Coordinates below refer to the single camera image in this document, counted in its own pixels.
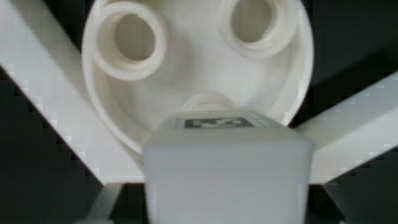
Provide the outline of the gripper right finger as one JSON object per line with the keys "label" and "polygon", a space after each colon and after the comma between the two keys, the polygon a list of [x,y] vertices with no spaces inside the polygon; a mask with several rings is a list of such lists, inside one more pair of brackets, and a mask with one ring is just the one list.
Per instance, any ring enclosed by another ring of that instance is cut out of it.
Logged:
{"label": "gripper right finger", "polygon": [[310,185],[306,224],[359,224],[324,185]]}

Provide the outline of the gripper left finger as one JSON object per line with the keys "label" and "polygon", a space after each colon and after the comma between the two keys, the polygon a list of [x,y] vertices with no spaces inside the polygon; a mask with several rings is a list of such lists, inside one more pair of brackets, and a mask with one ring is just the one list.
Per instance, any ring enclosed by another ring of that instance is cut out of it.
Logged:
{"label": "gripper left finger", "polygon": [[143,183],[103,186],[88,215],[73,224],[150,224]]}

